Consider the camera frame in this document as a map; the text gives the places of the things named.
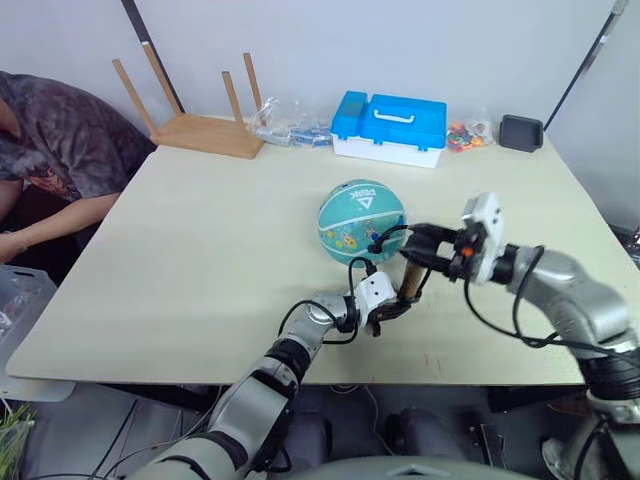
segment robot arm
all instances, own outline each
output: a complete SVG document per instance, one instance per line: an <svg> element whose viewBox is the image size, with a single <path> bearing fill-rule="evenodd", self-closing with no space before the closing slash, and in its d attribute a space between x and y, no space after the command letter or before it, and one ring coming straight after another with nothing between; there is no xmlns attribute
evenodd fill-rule
<svg viewBox="0 0 640 480"><path fill-rule="evenodd" d="M307 305L243 379L225 393L207 432L175 444L132 480L233 480L244 478L251 470L268 469L291 421L291 402L325 334L333 328L349 332L366 325L379 335L379 322L397 318L420 299L431 271L451 281L493 281L505 285L516 298L536 305L563 341L572 342L567 346L590 388L594 409L615 423L640 424L640 349L622 298L591 280L565 255L503 246L504 222L493 194L470 201L463 221L465 228L458 231L430 224L394 227L412 232L400 250L407 267L397 295L386 274L367 272L369 276L355 288L353 298L316 296L316 304ZM383 234L369 250L377 253L386 238ZM453 245L451 258L438 256L443 242ZM579 344L614 351L624 358L577 348ZM471 472L460 468L465 475Z"/></svg>
<svg viewBox="0 0 640 480"><path fill-rule="evenodd" d="M382 272L369 275L354 293L355 298L315 296L315 305L305 305L267 353L225 393L207 432L176 443L132 480L233 480L251 470L267 470L284 442L293 415L291 402L326 333L333 328L353 331L366 323L371 310L395 298Z"/></svg>
<svg viewBox="0 0 640 480"><path fill-rule="evenodd" d="M586 274L572 258L545 251L523 287L536 249L518 249L507 291L522 289L524 299L538 307L568 343L613 350L631 362L583 348L569 350L589 387L589 400L615 423L640 424L640 349L629 310L618 293Z"/></svg>
<svg viewBox="0 0 640 480"><path fill-rule="evenodd" d="M376 320L395 318L395 311L406 311L419 299L417 285L425 270L452 282L505 285L547 316L561 337L554 342L565 344L576 358L594 409L615 423L640 424L640 348L622 297L589 278L567 255L503 246L504 220L495 194L470 200L462 220L465 228L457 231L426 223L407 227L412 235L400 250L407 267L398 302L380 307ZM442 243L453 245L451 258L438 256ZM379 247L374 244L370 251Z"/></svg>

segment person's arm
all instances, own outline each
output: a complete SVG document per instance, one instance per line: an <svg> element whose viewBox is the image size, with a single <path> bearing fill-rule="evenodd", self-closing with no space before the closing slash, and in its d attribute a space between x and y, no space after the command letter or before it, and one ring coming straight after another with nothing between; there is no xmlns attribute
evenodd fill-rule
<svg viewBox="0 0 640 480"><path fill-rule="evenodd" d="M99 222L107 215L119 196L119 193L113 193L83 198L22 230L0 235L0 263L10 261L32 245L76 233Z"/></svg>
<svg viewBox="0 0 640 480"><path fill-rule="evenodd" d="M0 223L18 203L22 184L22 180L0 180Z"/></svg>

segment wooden stick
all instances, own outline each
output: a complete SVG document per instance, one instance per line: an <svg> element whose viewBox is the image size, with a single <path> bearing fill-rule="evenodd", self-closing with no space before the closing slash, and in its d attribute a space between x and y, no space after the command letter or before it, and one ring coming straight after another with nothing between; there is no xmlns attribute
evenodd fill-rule
<svg viewBox="0 0 640 480"><path fill-rule="evenodd" d="M153 68L153 71L156 74L156 78L158 79L158 82L160 82L162 90L164 90L164 95L165 97L167 97L173 113L175 113L176 115L182 115L182 111L180 110L180 106L178 105L178 100L176 100L176 97L174 97L173 92L171 91L171 87L169 86L169 82L167 81L167 77L165 77L164 73L162 72L162 67L160 67L160 62L158 62L158 57L156 57L156 54L153 51L153 47L149 42L142 42L142 48L144 49L144 53L147 54L147 58L149 59L151 68Z"/></svg>
<svg viewBox="0 0 640 480"><path fill-rule="evenodd" d="M120 60L116 58L113 60L112 63L113 63L113 67L116 69L116 72L118 73L118 76L120 77L120 80L122 80L122 84L124 85L124 88L126 88L127 92L129 92L131 101L135 105L136 110L138 110L138 115L140 115L140 117L142 118L142 121L149 129L149 133L151 133L151 137L157 139L158 129L153 124L153 120L151 120L151 116L149 115L149 112L147 112L147 109L144 108L142 100L140 100L140 97L138 96L136 89L133 88L133 84L129 79L129 75L127 75L127 72L122 66L122 62L120 62Z"/></svg>
<svg viewBox="0 0 640 480"><path fill-rule="evenodd" d="M242 118L242 112L240 111L240 104L238 103L238 97L236 96L236 90L233 88L233 82L231 81L231 74L227 71L222 72L222 79L224 80L224 86L227 88L227 96L229 97L229 103L231 104L231 110L233 110L233 116L236 119L236 123L244 126L244 119Z"/></svg>
<svg viewBox="0 0 640 480"><path fill-rule="evenodd" d="M256 71L253 69L251 54L249 52L245 52L242 56L244 57L244 65L247 67L247 75L249 76L251 91L253 92L253 100L256 102L256 109L260 111L262 108L262 98L260 98L260 89L258 88L258 82L256 80Z"/></svg>

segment person's hand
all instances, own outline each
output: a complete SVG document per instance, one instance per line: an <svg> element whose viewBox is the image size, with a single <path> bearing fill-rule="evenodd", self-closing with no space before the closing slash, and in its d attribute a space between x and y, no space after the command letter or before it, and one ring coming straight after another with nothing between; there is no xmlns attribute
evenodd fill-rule
<svg viewBox="0 0 640 480"><path fill-rule="evenodd" d="M0 234L0 263L10 262L24 249L15 233Z"/></svg>

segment teal basketball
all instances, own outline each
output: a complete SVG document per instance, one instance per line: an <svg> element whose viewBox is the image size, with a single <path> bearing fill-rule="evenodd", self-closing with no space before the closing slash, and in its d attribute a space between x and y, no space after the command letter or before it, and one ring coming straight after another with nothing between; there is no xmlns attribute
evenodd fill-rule
<svg viewBox="0 0 640 480"><path fill-rule="evenodd" d="M367 246L385 230L404 225L405 218L402 203L389 188L373 180L351 180L331 190L320 207L318 233L324 249L339 262L348 265L353 257L366 257L377 264L398 251L404 230L391 235L382 253L369 253Z"/></svg>

